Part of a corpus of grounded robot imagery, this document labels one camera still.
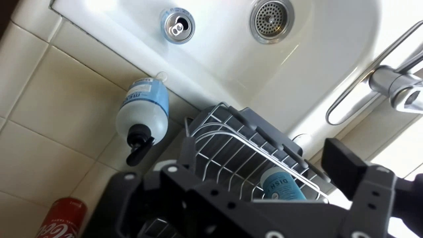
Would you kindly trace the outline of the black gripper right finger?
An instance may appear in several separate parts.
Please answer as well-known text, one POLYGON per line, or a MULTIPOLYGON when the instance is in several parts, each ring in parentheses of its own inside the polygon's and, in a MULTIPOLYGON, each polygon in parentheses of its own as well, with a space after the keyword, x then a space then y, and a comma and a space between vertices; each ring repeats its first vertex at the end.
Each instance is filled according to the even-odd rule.
POLYGON ((339 138, 324 142, 321 166, 352 202, 341 222, 340 235, 349 238, 391 238, 391 216, 418 236, 423 235, 423 174, 413 181, 398 178, 386 166, 368 165, 339 138))

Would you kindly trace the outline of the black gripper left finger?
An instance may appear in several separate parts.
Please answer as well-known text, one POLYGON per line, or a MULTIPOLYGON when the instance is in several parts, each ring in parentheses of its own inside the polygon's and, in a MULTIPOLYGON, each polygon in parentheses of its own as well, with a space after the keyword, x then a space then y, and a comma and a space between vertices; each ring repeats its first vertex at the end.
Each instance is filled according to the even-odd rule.
POLYGON ((159 218, 184 238, 346 238, 348 211, 321 202, 242 201, 181 165, 114 174, 82 238, 138 238, 159 218))

